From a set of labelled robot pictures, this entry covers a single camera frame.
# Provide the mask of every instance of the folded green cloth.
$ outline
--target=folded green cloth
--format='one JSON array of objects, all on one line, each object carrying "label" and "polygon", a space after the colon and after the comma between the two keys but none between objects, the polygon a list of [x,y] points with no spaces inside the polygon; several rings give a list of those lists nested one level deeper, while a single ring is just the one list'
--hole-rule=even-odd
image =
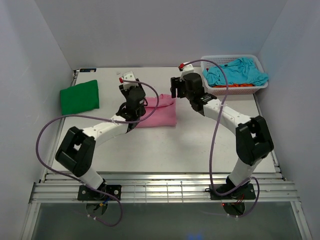
[{"label": "folded green cloth", "polygon": [[92,80],[60,91],[62,115],[79,114],[99,108],[98,81]]}]

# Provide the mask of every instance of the basket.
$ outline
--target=basket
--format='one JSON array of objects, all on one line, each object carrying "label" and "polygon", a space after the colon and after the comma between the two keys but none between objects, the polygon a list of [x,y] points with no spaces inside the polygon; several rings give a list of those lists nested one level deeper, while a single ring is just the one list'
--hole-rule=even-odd
[{"label": "basket", "polygon": [[[229,62],[232,62],[242,57],[252,58],[256,68],[259,69],[261,73],[264,73],[261,63],[259,62],[258,58],[254,55],[213,55],[213,56],[203,56],[201,59],[211,60],[220,65],[220,64],[227,64]],[[207,68],[215,66],[212,63],[206,62],[206,61],[202,61],[200,65],[201,65],[202,72]],[[208,81],[205,77],[203,77],[202,79],[205,87],[207,88],[208,93],[213,95],[226,94],[226,89],[227,89],[226,87],[211,87],[208,85]],[[229,87],[228,94],[229,95],[254,94],[259,89],[264,89],[267,86],[268,86],[268,82],[266,82],[263,86]]]}]

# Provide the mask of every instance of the blue towel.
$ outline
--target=blue towel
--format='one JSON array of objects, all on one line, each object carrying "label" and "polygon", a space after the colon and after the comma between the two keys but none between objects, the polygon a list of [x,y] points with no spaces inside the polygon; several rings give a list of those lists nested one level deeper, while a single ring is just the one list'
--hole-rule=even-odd
[{"label": "blue towel", "polygon": [[[240,57],[227,64],[221,64],[229,85],[232,84],[253,84],[263,86],[269,79],[267,73],[260,72],[252,58]],[[226,85],[225,78],[218,67],[210,67],[207,71],[203,70],[203,76],[206,78],[209,86]]]}]

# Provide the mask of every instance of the tabletop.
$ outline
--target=tabletop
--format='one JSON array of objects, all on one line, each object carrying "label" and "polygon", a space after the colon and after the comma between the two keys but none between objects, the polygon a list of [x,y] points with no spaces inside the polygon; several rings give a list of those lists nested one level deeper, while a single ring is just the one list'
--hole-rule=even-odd
[{"label": "tabletop", "polygon": [[[97,68],[96,72],[79,72],[76,84],[98,81],[100,109],[84,115],[111,118],[125,101],[119,91],[119,77],[133,71],[141,82],[152,85],[159,94],[170,93],[170,78],[179,77],[177,67]],[[195,72],[201,74],[200,67]],[[152,90],[143,86],[147,97],[154,97]],[[255,117],[259,115],[254,96],[229,95],[226,104],[236,111]],[[92,166],[98,172],[130,173],[208,173],[209,153],[216,121],[195,112],[187,99],[176,99],[175,127],[135,128],[117,136],[95,149]],[[65,119],[58,146],[69,128],[79,129],[98,124],[99,121],[79,117]],[[212,168],[214,173],[230,173],[238,156],[236,138],[220,125],[215,139]],[[67,171],[59,162],[52,167]],[[274,173],[275,167],[269,154],[255,169],[255,173]]]}]

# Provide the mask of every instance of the folded pink cloth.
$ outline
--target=folded pink cloth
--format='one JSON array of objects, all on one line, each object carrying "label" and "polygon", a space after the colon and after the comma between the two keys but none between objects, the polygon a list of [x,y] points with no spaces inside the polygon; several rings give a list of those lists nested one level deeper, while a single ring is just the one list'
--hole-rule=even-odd
[{"label": "folded pink cloth", "polygon": [[[145,116],[148,116],[157,104],[156,97],[146,97],[148,106],[145,107]],[[176,99],[171,98],[171,95],[160,94],[159,105],[155,112],[146,120],[140,122],[137,128],[150,128],[161,126],[175,126],[176,118]]]}]

